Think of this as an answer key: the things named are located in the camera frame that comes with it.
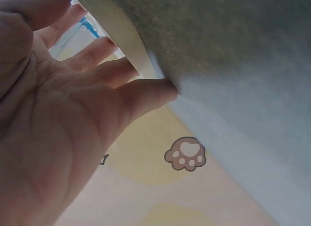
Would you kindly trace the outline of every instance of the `gray felt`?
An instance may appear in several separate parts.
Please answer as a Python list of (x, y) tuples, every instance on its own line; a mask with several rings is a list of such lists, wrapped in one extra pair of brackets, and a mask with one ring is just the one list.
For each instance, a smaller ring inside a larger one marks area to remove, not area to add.
[(311, 0), (114, 1), (180, 119), (280, 225), (311, 225)]

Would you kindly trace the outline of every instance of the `paw print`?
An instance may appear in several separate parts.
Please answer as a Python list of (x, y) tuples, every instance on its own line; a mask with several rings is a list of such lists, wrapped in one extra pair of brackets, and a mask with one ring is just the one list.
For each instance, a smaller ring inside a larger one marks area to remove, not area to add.
[(189, 172), (206, 163), (205, 147), (193, 137), (183, 137), (175, 141), (165, 155), (166, 162), (171, 163), (173, 169), (186, 169)]

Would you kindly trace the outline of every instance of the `skin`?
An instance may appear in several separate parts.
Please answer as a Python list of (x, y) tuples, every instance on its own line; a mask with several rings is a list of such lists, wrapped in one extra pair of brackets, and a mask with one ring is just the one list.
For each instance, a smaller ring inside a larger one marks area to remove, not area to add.
[(135, 80), (99, 38), (59, 62), (48, 49), (86, 12), (70, 0), (0, 0), (0, 222), (49, 226), (135, 119), (173, 101), (167, 80)]

